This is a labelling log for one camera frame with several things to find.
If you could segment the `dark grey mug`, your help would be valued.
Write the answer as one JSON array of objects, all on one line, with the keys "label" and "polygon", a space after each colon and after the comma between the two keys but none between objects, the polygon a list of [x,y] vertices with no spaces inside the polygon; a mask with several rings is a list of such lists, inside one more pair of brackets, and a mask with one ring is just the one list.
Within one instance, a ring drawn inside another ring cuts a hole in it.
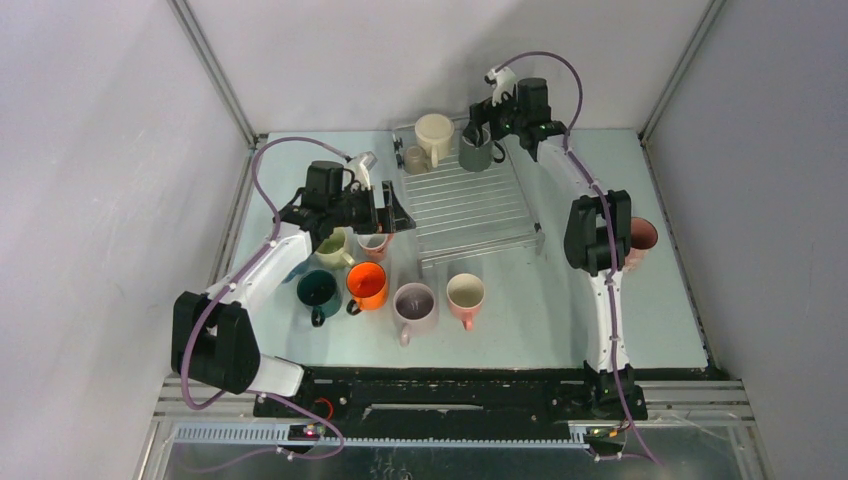
[{"label": "dark grey mug", "polygon": [[493,141],[487,127],[483,127],[478,135],[465,130],[459,140],[458,163],[466,171],[482,172],[493,163],[500,164],[506,159],[504,147]]}]

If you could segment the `small salmon pink mug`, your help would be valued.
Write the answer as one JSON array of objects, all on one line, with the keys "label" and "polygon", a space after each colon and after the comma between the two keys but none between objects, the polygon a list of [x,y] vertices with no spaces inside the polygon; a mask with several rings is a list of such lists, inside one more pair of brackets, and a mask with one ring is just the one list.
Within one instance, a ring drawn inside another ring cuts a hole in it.
[{"label": "small salmon pink mug", "polygon": [[372,262],[382,262],[388,255],[393,234],[358,235],[357,242],[365,257]]}]

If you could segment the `cream beige mug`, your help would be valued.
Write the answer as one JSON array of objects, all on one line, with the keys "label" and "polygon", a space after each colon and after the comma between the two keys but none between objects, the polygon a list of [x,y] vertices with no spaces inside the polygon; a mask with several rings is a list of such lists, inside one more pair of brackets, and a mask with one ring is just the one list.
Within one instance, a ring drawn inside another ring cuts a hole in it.
[{"label": "cream beige mug", "polygon": [[414,125],[417,144],[425,151],[432,169],[450,155],[455,125],[453,121],[438,113],[420,117]]}]

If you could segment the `orange mug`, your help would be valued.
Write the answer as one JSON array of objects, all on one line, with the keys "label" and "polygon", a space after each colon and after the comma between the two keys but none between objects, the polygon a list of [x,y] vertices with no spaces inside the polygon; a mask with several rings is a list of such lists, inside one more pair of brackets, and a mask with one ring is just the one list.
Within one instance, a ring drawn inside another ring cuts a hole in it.
[{"label": "orange mug", "polygon": [[375,262],[354,265],[346,276],[345,285],[351,295],[346,305],[346,313],[349,315],[376,311],[388,299],[388,276],[383,267]]}]

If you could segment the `light green mug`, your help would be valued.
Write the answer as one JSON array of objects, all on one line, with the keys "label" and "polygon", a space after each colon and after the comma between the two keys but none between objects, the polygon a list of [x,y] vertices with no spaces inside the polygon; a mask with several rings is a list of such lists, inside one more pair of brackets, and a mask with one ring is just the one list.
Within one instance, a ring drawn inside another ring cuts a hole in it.
[{"label": "light green mug", "polygon": [[321,266],[328,270],[341,270],[355,265],[349,236],[343,227],[336,227],[314,252]]}]

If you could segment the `mauve grey mug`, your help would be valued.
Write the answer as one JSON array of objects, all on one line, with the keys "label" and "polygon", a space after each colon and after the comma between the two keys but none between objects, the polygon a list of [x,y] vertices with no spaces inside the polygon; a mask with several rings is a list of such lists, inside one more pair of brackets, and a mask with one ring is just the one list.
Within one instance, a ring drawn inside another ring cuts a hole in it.
[{"label": "mauve grey mug", "polygon": [[399,344],[406,347],[416,336],[428,334],[438,324],[438,303],[433,290],[423,283],[400,286],[392,300]]}]

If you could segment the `light blue mug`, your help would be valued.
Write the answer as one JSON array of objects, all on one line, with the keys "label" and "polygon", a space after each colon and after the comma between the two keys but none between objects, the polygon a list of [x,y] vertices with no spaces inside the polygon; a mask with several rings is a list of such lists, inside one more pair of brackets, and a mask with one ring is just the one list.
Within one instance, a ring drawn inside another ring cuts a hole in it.
[{"label": "light blue mug", "polygon": [[305,274],[309,270],[310,260],[306,259],[296,265],[281,281],[282,284],[287,284],[300,275]]}]

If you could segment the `dark teal mug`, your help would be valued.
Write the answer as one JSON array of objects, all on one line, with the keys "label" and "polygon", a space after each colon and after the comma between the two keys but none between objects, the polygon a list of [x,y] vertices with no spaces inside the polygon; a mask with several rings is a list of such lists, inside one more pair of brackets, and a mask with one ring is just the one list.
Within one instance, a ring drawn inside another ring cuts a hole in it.
[{"label": "dark teal mug", "polygon": [[336,277],[326,270],[306,273],[297,284],[296,295],[309,311],[311,325],[315,328],[323,326],[341,309],[342,296]]}]

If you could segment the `pink patterned mug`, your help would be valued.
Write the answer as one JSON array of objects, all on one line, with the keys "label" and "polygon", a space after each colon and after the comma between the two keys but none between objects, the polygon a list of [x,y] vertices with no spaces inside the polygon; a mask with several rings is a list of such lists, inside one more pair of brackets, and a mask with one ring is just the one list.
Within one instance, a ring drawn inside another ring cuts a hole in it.
[{"label": "pink patterned mug", "polygon": [[625,273],[637,269],[643,263],[647,253],[658,242],[657,229],[650,221],[644,218],[632,217],[630,229],[632,245],[625,258],[623,267]]}]

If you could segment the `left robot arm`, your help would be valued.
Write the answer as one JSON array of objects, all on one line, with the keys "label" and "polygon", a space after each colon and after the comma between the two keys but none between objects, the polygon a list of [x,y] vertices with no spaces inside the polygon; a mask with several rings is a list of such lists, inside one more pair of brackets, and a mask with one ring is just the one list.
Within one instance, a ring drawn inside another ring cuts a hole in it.
[{"label": "left robot arm", "polygon": [[379,188],[360,178],[346,182],[348,167],[314,161],[304,186],[282,207],[272,207],[272,230],[236,270],[202,293],[183,292],[173,307],[171,367],[185,381],[223,392],[276,394],[292,416],[316,403],[305,369],[261,353],[251,323],[266,300],[338,227],[357,234],[389,234],[415,228],[392,182]]}]

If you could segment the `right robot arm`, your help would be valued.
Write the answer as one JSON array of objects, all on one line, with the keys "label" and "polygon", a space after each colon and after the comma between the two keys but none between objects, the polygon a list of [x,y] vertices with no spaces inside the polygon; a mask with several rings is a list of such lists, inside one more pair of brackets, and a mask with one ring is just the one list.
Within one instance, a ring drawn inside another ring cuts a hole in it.
[{"label": "right robot arm", "polygon": [[619,380],[630,366],[622,338],[620,294],[632,246],[630,195],[625,190],[603,190],[578,158],[570,128],[552,117],[546,80],[517,80],[509,72],[490,72],[485,81],[492,94],[470,106],[460,145],[488,152],[492,143],[514,135],[533,162],[571,197],[563,250],[568,264],[585,273],[596,311],[589,323],[585,364],[600,377]]}]

